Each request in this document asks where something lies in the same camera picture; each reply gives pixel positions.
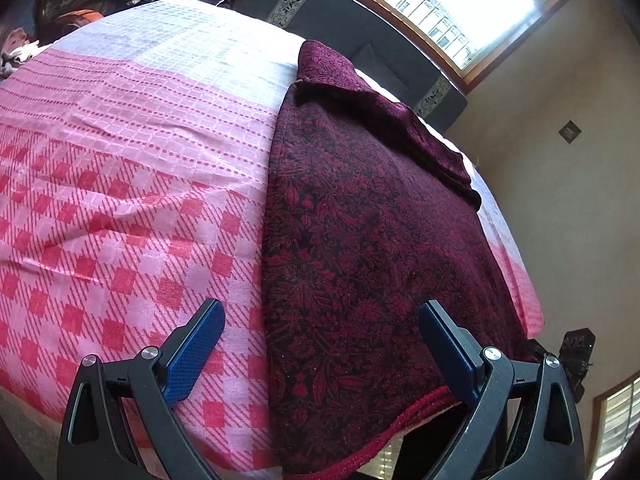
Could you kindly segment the dark red floral knit sweater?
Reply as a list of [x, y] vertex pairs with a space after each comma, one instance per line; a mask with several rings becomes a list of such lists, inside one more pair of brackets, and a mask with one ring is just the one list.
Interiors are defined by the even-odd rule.
[[288, 479], [344, 479], [454, 405], [419, 325], [438, 301], [484, 346], [526, 335], [462, 156], [321, 42], [277, 117], [262, 238], [274, 449]]

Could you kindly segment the pink clothes pile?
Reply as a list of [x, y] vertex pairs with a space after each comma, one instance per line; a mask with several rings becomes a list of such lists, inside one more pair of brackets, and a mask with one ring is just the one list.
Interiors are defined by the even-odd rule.
[[30, 40], [24, 29], [12, 30], [1, 48], [1, 79], [9, 78], [47, 48], [48, 46], [40, 46], [38, 40]]

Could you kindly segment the small side window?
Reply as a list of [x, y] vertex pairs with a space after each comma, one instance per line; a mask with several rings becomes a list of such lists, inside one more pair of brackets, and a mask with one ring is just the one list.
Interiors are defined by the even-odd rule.
[[639, 373], [594, 399], [590, 479], [602, 479], [639, 427]]

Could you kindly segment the pink checkered bed sheet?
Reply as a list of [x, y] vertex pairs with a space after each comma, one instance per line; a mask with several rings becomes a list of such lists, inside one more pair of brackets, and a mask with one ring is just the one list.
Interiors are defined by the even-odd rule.
[[178, 414], [226, 479], [277, 479], [259, 248], [302, 38], [163, 0], [58, 40], [1, 87], [1, 391], [51, 434], [78, 364], [130, 358], [208, 297], [227, 326]]

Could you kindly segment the grey square pillow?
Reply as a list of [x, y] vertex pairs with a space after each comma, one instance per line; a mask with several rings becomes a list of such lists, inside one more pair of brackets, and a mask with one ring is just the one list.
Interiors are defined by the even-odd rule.
[[376, 54], [370, 44], [362, 46], [351, 58], [352, 64], [358, 70], [376, 81], [382, 88], [388, 90], [396, 98], [402, 98], [407, 87], [399, 77], [387, 66], [385, 61]]

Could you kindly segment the orange basketball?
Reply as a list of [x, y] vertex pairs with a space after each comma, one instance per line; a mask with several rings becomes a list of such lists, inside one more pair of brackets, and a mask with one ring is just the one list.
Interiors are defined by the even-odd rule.
[[64, 34], [67, 34], [70, 30], [75, 30], [84, 27], [90, 23], [102, 20], [103, 15], [91, 9], [81, 9], [70, 11], [57, 16], [51, 25]]

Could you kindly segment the grey padded headboard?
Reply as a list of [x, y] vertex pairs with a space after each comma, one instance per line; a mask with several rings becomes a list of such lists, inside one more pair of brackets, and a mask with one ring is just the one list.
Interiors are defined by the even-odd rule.
[[349, 61], [370, 44], [407, 87], [398, 99], [441, 133], [468, 104], [446, 68], [419, 44], [418, 36], [372, 0], [235, 0], [233, 7], [297, 36], [321, 41]]

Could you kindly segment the black wall switch plate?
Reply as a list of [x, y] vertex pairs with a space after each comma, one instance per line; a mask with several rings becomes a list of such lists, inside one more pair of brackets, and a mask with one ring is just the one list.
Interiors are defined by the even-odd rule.
[[573, 143], [582, 133], [582, 129], [578, 127], [572, 120], [569, 120], [560, 130], [559, 135], [567, 144]]

